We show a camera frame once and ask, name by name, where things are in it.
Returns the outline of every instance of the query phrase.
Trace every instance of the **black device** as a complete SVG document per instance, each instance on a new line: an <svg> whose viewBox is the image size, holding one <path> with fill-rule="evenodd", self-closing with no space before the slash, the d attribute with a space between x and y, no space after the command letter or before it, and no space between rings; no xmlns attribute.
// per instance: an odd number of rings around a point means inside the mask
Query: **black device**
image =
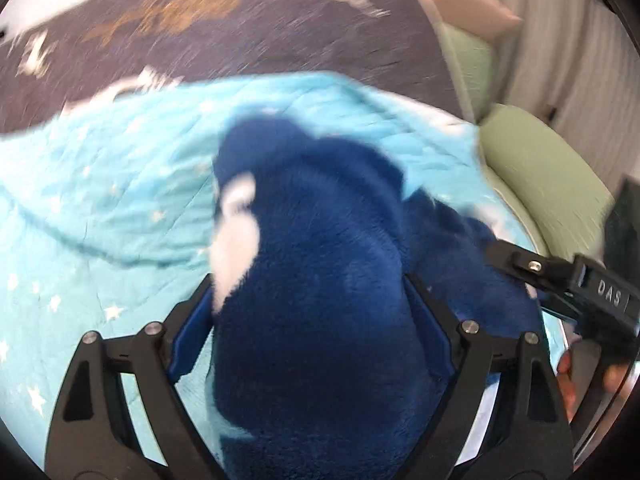
<svg viewBox="0 0 640 480"><path fill-rule="evenodd" d="M629 202L640 199L639 190L631 182L625 184L607 224L626 216ZM616 246L628 252L632 241L640 246L637 236ZM590 387L569 424L543 335L490 336L474 320L460 322L445 303L431 297L417 276L406 275L405 287L421 297L447 337L455 374L394 480L569 478L604 395L604 371L610 364L638 357L640 291L620 275L583 255L573 262L545 258L500 240L488 247L486 257L496 269L546 293L543 310L571 321L577 333L600 346ZM628 255L609 251L612 266L620 258ZM211 298L207 276L163 322L151 322L136 335L103 340L97 332L84 334L49 430L45 472L51 480L226 480L174 389L193 369L212 329ZM456 466L487 374L496 372L500 385L481 451ZM135 375L167 466L142 455L121 374Z"/></svg>

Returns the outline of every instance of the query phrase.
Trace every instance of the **human hand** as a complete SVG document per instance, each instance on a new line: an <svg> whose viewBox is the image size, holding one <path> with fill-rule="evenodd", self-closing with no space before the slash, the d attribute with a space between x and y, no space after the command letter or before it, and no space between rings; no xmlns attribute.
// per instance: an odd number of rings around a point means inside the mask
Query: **human hand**
<svg viewBox="0 0 640 480"><path fill-rule="evenodd" d="M603 386L606 392L611 394L615 393L622 381L625 379L626 371L629 368L629 364L612 365L605 372L603 378ZM574 418L575 410L577 409L576 403L576 390L575 384L570 379L571 372L571 352L568 350L564 353L560 362L558 363L558 385L560 386L560 393L564 400L564 408L566 410L566 416L569 421ZM622 391L622 395L628 396L630 392Z"/></svg>

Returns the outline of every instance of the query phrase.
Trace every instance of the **green cushion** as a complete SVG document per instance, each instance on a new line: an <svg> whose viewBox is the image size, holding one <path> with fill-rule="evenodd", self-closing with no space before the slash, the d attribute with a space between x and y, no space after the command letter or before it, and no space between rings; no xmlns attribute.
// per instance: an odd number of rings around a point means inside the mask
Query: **green cushion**
<svg viewBox="0 0 640 480"><path fill-rule="evenodd" d="M538 228L536 221L531 217L529 211L527 211L527 209L522 205L522 202L518 199L511 188L505 184L504 180L495 174L494 170L488 166L485 166L482 169L490 186L495 189L495 192L498 195L500 195L502 201L507 205L507 207L509 207L509 209L511 209L511 212L513 212L515 217L524 227L524 230L533 242L536 252L543 256L547 256L549 251L546 248L545 239L542 237L540 229Z"/></svg>
<svg viewBox="0 0 640 480"><path fill-rule="evenodd" d="M558 134L524 110L497 105L480 127L480 142L551 254L572 259L596 248L613 198Z"/></svg>
<svg viewBox="0 0 640 480"><path fill-rule="evenodd" d="M473 34L442 24L442 31L449 39L458 60L462 80L471 101L476 120L487 111L495 70L494 48Z"/></svg>

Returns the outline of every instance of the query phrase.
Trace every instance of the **blue plush toy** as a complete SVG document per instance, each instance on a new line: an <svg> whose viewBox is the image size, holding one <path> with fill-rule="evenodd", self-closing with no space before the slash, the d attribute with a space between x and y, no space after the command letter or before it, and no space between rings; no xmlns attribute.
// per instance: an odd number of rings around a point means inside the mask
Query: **blue plush toy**
<svg viewBox="0 0 640 480"><path fill-rule="evenodd" d="M368 147L256 117L214 172L207 389L231 480L392 478L451 374L404 273L493 335L545 333L523 286L485 264L491 231L422 191L403 201Z"/></svg>

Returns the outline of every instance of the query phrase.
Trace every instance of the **light blue blanket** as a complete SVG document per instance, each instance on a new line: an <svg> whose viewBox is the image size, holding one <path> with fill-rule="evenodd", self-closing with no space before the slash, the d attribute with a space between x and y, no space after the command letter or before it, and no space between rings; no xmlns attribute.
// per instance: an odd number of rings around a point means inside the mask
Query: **light blue blanket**
<svg viewBox="0 0 640 480"><path fill-rule="evenodd" d="M377 146L458 209L489 206L530 240L482 177L477 129L328 73L232 78L130 96L0 142L0 416L43 465L49 420L81 335L137 332L188 298L209 271L211 161L228 126L256 110L309 133ZM546 318L552 360L562 338ZM177 385L207 433L210 342ZM132 380L126 393L146 455L163 462Z"/></svg>

